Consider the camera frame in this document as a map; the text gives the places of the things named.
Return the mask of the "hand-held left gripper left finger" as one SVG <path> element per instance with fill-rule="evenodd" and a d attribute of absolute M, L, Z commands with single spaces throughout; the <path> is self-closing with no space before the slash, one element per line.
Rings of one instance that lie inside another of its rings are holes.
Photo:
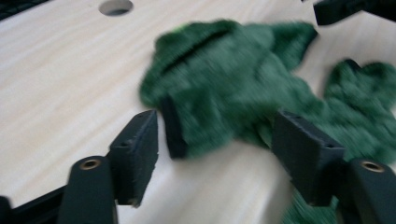
<path fill-rule="evenodd" d="M 159 157 L 155 110 L 135 115 L 109 146 L 115 200 L 139 207 Z"/>

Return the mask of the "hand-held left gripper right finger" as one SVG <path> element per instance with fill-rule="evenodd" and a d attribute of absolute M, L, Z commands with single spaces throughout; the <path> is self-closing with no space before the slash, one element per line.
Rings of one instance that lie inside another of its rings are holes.
<path fill-rule="evenodd" d="M 341 144 L 303 117 L 281 110 L 275 117 L 272 151 L 306 203 L 330 204 L 335 170 L 346 151 Z"/>

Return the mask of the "green fleece garment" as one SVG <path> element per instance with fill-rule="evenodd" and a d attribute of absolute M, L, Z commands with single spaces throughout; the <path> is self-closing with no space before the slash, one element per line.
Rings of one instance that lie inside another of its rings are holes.
<path fill-rule="evenodd" d="M 234 138 L 269 147 L 284 109 L 345 146 L 347 160 L 396 162 L 396 67 L 343 60 L 317 97 L 292 73 L 316 36 L 303 21 L 214 21 L 159 37 L 139 95 L 162 112 L 170 155 L 197 158 Z"/>

